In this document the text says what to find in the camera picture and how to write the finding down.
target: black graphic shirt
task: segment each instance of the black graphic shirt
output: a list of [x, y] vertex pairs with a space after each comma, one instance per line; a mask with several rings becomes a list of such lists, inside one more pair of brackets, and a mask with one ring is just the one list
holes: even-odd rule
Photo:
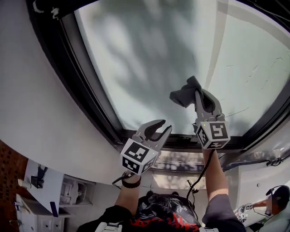
[[[77, 232], [95, 232], [101, 222], [120, 222], [123, 232], [197, 232], [201, 227], [185, 198], [165, 194], [140, 198], [134, 217], [126, 208], [110, 207], [98, 220], [80, 226]], [[218, 195], [209, 202], [203, 223], [208, 228], [217, 228], [219, 232], [246, 231], [233, 213], [225, 194]]]

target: window frame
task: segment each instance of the window frame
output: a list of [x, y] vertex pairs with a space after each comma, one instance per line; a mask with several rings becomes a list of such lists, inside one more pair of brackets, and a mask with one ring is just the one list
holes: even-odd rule
[[[32, 0], [27, 0], [33, 28], [60, 80], [106, 140], [115, 147], [123, 146], [135, 131], [125, 130], [114, 112], [91, 63], [74, 13], [66, 10], [66, 15], [63, 15], [61, 19], [53, 19], [49, 11], [43, 14], [33, 11], [32, 2]], [[267, 137], [289, 116], [289, 89], [290, 81], [288, 80], [274, 103], [255, 125], [243, 136], [232, 136], [230, 142], [220, 152], [235, 153], [239, 156], [241, 152], [250, 149]], [[196, 135], [171, 134], [163, 150], [198, 152], [201, 150], [201, 145]]]

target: black watch strap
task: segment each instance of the black watch strap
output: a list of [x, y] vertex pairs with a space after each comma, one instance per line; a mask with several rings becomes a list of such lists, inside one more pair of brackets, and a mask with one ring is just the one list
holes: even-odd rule
[[123, 179], [122, 180], [122, 185], [125, 187], [125, 188], [127, 188], [127, 189], [133, 189], [133, 188], [137, 188], [140, 184], [141, 184], [141, 177], [140, 177], [140, 179], [136, 182], [136, 183], [127, 183], [126, 181], [125, 181], [126, 179]]

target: window glass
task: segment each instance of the window glass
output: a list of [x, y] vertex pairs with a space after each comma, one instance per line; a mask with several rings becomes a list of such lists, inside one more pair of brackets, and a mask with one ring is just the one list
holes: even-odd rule
[[242, 136], [289, 78], [289, 34], [238, 1], [100, 0], [75, 16], [98, 78], [128, 130], [166, 119], [173, 133], [193, 134], [194, 106], [184, 109], [169, 94], [195, 75], [220, 101], [230, 134]]

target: white strap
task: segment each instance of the white strap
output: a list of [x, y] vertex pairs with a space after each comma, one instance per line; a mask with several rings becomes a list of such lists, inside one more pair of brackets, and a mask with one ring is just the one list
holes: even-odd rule
[[109, 223], [108, 225], [105, 222], [101, 222], [95, 232], [122, 232], [122, 225], [118, 225], [117, 223]]
[[203, 228], [200, 227], [199, 228], [199, 232], [218, 232], [218, 229], [214, 228], [214, 229], [209, 229], [209, 228]]

